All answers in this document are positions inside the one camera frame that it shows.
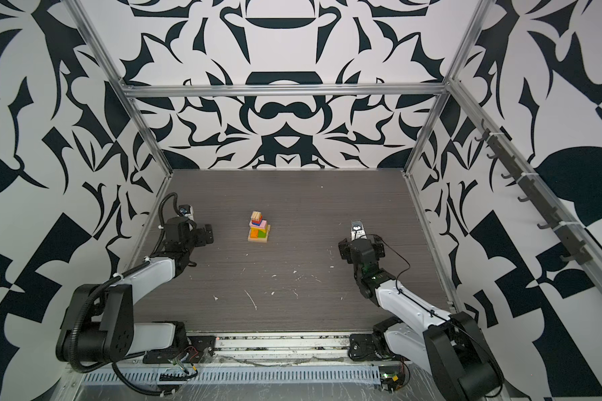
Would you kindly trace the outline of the pink wood block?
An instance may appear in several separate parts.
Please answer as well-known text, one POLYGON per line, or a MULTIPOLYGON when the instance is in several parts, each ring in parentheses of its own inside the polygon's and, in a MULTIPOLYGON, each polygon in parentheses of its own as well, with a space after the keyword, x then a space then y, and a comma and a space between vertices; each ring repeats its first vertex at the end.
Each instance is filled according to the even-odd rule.
POLYGON ((266 220, 262 220, 259 224, 250 222, 249 226, 251 228, 255 228, 255 229, 259 229, 259 230, 265 230, 268 226, 268 222, 266 220))

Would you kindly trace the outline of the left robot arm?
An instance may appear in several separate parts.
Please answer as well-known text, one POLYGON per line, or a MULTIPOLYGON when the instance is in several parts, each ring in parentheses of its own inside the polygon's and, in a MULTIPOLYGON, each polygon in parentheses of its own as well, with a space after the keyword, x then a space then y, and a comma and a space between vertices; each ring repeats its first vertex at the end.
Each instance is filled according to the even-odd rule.
POLYGON ((157 251, 140 265, 75 290, 55 346, 58 361, 87 374, 138 355, 165 361, 184 352, 188 339, 183 322, 136 322, 134 307, 193 266, 192 252, 213 244, 213 228, 173 217, 162 224, 160 239, 157 251))

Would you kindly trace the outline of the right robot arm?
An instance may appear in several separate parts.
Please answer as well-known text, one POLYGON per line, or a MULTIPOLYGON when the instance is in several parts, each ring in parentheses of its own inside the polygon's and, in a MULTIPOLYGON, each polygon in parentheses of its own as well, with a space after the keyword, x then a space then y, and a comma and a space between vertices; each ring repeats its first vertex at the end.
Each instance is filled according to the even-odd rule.
POLYGON ((338 247, 362 296, 392 315, 374 329, 378 354, 403 357, 428 372, 446 400, 501 394, 503 371, 473 317, 429 304, 382 269, 386 245, 380 237, 344 239, 338 247))

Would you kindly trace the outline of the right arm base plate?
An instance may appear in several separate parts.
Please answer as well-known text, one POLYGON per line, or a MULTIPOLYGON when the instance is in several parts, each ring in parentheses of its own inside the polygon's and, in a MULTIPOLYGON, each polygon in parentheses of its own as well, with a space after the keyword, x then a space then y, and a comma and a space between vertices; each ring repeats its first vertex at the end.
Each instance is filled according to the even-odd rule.
POLYGON ((351 334, 348 358, 355 362, 388 361, 396 358, 388 348, 386 340, 376 333, 351 334))

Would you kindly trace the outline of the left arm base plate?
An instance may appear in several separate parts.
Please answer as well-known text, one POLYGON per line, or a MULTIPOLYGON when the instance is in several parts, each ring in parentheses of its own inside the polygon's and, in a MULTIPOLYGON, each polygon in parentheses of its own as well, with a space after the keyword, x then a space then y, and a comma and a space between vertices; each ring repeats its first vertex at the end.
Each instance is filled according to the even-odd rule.
POLYGON ((166 349, 149 351, 142 359, 144 364, 169 364, 177 359, 184 364, 198 364, 215 353, 216 336, 188 336, 175 338, 166 349))

